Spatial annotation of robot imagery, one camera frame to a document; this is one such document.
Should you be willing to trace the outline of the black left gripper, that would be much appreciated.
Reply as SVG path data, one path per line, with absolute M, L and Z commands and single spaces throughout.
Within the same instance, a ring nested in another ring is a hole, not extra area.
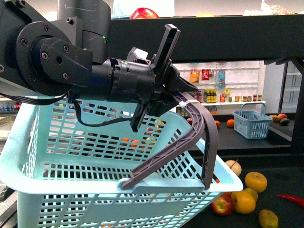
M 155 83 L 152 96 L 149 101 L 137 105 L 135 118 L 131 120 L 132 131 L 138 132 L 146 115 L 159 117 L 177 103 L 192 118 L 192 125 L 183 136 L 134 168 L 131 171 L 130 179 L 122 183 L 122 189 L 133 187 L 188 150 L 204 132 L 206 139 L 201 179 L 205 189 L 208 190 L 212 183 L 219 143 L 219 134 L 214 118 L 206 107 L 188 93 L 196 91 L 197 87 L 180 76 L 179 70 L 172 64 L 172 61 L 167 60 L 160 69 L 154 68 L 153 70 Z

